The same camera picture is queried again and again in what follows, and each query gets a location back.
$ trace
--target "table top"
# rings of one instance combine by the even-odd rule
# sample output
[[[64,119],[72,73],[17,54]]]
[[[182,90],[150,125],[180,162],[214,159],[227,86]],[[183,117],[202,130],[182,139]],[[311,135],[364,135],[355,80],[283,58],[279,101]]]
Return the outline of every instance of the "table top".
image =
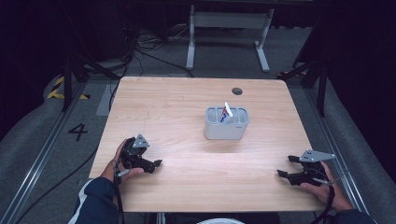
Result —
[[[234,95],[232,88],[243,93]],[[205,110],[244,107],[250,122],[241,140],[207,140]],[[154,174],[120,186],[124,211],[312,211],[323,208],[291,186],[276,169],[299,173],[288,161],[311,148],[286,84],[281,80],[124,77],[93,162],[99,176],[123,139],[139,133],[150,143],[143,154],[163,160]]]

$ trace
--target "light wood surface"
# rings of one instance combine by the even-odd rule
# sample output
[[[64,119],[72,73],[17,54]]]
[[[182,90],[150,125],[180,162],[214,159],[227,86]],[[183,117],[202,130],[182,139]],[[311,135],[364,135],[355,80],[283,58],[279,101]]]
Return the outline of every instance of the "light wood surface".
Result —
[[[232,94],[232,88],[243,90]],[[207,140],[205,110],[241,106],[250,123],[241,140]],[[291,186],[276,169],[311,148],[286,84],[281,80],[124,77],[117,91],[91,178],[99,176],[124,138],[142,133],[143,155],[163,160],[154,174],[121,185],[130,212],[311,211],[323,206]]]

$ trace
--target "gray carpet floor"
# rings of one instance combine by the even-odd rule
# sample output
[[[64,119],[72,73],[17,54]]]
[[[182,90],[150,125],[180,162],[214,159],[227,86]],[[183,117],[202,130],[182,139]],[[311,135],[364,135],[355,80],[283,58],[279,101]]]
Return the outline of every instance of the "gray carpet floor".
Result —
[[[191,72],[195,78],[275,79],[279,72],[291,70],[291,65],[310,31],[299,28],[271,29],[264,45],[271,69],[267,74],[262,72],[253,48],[253,42],[260,36],[259,32],[244,30],[230,35],[219,30],[202,31],[196,36],[195,62]],[[175,43],[147,53],[169,63],[185,66],[187,48],[188,41],[181,38]],[[159,62],[147,55],[135,52],[134,56],[126,76],[187,76],[185,70]],[[0,143],[0,214],[7,211],[35,158],[46,144],[57,118],[61,116],[63,100],[47,99],[56,79],[53,79],[43,92],[45,103],[17,123]],[[308,138],[313,149],[330,152],[328,140],[315,116],[316,109],[309,104],[306,91],[299,85],[300,80],[300,77],[294,77],[287,83]],[[59,131],[59,137],[55,139],[54,148],[35,186],[22,203],[23,208],[19,215],[44,192],[82,164],[98,146],[106,125],[108,101],[116,84],[117,81],[104,76],[92,75],[83,92],[91,98],[77,100]],[[326,91],[325,114],[324,120],[329,125],[348,168],[343,172],[349,172],[353,176],[368,212],[377,223],[396,223],[396,185],[375,158],[331,84]],[[84,130],[88,132],[77,141],[77,135],[68,131],[80,123],[85,124]],[[92,160],[36,204],[21,223],[66,223],[72,216],[78,191],[87,181],[91,166]],[[314,219],[312,212],[279,214],[282,224],[310,223]],[[144,214],[127,216],[128,223],[139,224],[143,223],[143,220]]]

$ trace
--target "hazard tape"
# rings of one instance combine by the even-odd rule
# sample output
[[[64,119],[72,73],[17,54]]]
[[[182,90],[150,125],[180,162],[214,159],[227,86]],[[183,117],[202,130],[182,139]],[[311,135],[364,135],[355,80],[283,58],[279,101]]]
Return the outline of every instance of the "hazard tape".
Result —
[[[56,99],[64,99],[64,94],[57,93],[59,87],[61,87],[62,83],[64,82],[64,75],[60,74],[58,79],[56,80],[55,84],[52,87],[52,90],[49,92],[47,98],[56,98]],[[79,99],[80,100],[89,100],[91,98],[88,94],[82,94]]]

